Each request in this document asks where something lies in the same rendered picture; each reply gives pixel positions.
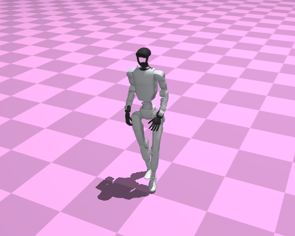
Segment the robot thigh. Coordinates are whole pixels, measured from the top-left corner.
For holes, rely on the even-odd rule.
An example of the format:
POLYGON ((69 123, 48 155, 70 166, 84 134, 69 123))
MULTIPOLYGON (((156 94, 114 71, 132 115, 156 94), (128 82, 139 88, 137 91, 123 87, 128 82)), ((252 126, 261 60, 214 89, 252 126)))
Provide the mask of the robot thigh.
MULTIPOLYGON (((154 111, 153 119, 156 117, 156 114, 157 114, 157 111, 154 111)), ((153 130, 152 130, 152 147, 150 149, 150 155, 153 155, 154 153, 158 153, 159 152, 159 149, 160 149, 160 140, 161 140, 161 135, 162 135, 162 132, 163 132, 163 122, 164 121, 165 121, 165 117, 163 116, 161 118, 161 124, 159 125, 159 129, 157 130, 157 128, 156 128, 157 131, 156 130, 153 131, 154 128, 155 128, 154 127, 153 130)), ((158 127, 158 125, 157 125, 157 127, 158 127)))
POLYGON ((149 147, 149 140, 145 138, 144 135, 144 125, 141 121, 141 113, 140 110, 135 111, 131 116, 132 128, 135 133, 136 139, 140 146, 144 146, 145 148, 149 147))

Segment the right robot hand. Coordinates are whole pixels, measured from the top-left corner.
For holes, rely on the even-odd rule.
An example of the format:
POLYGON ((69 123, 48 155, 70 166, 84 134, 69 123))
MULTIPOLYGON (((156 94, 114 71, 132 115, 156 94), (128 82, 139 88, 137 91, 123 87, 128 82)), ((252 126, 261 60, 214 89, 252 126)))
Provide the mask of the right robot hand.
POLYGON ((132 124, 130 123, 130 120, 132 121, 131 117, 130 117, 130 112, 131 111, 131 107, 130 105, 127 106, 127 110, 125 110, 125 118, 126 118, 126 124, 132 126, 132 124), (130 119, 130 120, 129 120, 130 119))

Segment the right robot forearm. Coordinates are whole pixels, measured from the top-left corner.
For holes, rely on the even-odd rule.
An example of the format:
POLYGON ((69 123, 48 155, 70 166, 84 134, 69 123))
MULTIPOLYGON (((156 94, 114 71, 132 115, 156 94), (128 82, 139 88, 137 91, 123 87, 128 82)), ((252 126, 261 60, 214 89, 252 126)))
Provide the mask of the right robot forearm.
POLYGON ((124 107, 125 110, 127 110, 128 105, 130 105, 130 107, 131 107, 134 97, 135 97, 135 94, 129 91, 128 92, 128 97, 127 97, 127 100, 126 100, 126 105, 124 107))

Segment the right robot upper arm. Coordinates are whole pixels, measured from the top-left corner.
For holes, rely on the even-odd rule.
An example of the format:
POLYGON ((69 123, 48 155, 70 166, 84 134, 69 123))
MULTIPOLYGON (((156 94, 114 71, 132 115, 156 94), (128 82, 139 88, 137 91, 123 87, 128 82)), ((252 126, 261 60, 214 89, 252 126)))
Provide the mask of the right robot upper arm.
POLYGON ((128 72, 126 73, 129 83, 131 86, 129 87, 129 91, 135 93, 135 87, 134 87, 134 81, 133 81, 133 71, 135 68, 130 68, 128 72))

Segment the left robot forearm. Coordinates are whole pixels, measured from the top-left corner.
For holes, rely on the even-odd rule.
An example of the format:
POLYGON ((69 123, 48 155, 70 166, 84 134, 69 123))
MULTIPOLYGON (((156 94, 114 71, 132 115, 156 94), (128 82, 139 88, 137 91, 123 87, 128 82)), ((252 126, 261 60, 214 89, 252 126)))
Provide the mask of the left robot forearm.
POLYGON ((166 111, 166 106, 167 106, 167 102, 168 102, 168 99, 169 99, 169 92, 166 91, 165 92, 165 98, 161 98, 161 103, 160 103, 160 108, 159 108, 159 114, 160 116, 163 116, 164 115, 164 112, 166 111))

